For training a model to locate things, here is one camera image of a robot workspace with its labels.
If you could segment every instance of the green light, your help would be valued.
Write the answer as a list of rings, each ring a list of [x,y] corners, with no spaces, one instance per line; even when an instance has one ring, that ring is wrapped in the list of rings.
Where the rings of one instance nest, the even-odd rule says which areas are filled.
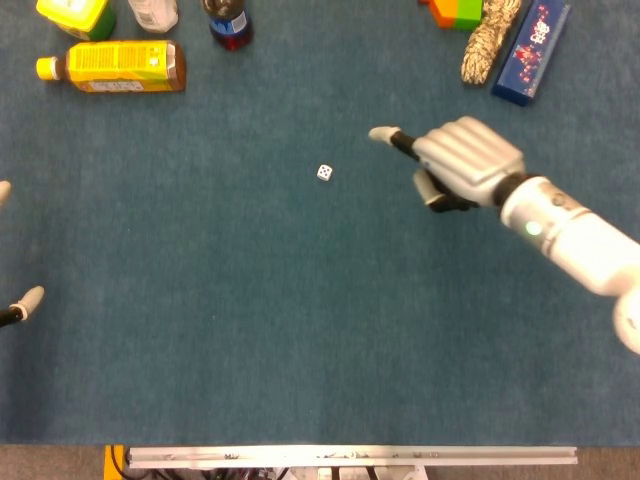
[[[540,225],[538,222],[527,222],[527,224],[524,226],[524,229],[529,235],[533,237],[537,237],[542,233],[542,225]]]

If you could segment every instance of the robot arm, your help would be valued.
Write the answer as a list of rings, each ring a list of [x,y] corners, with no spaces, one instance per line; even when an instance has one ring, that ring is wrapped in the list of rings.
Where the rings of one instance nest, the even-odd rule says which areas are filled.
[[[640,245],[545,177],[528,175],[522,152],[480,121],[463,117],[414,139],[377,127],[373,140],[421,164],[414,183],[425,204],[497,207],[502,223],[598,295],[620,297],[616,332],[640,353]]]
[[[11,184],[7,181],[0,182],[0,207],[9,198],[11,192]],[[26,320],[38,307],[44,297],[44,288],[33,287],[24,294],[22,299],[5,310],[0,310],[0,328],[6,327],[13,323]]]

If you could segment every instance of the gray floor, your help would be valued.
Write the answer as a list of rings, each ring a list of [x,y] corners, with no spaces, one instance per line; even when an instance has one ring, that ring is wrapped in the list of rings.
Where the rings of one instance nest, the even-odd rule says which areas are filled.
[[[638,480],[640,448],[581,449],[579,465],[427,469],[430,480]],[[0,446],[1,480],[101,480],[101,447]],[[198,478],[187,475],[186,478]]]

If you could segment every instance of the white bottle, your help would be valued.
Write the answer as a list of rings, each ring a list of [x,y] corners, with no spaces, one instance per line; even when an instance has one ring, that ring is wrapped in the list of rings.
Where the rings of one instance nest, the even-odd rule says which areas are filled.
[[[129,0],[129,5],[147,32],[165,33],[178,23],[176,0]]]

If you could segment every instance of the bottle cap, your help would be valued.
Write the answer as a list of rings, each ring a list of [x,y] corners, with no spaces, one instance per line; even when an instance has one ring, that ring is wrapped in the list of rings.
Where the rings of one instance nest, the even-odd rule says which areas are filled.
[[[56,73],[57,57],[43,57],[36,62],[36,73],[40,80],[60,80]]]

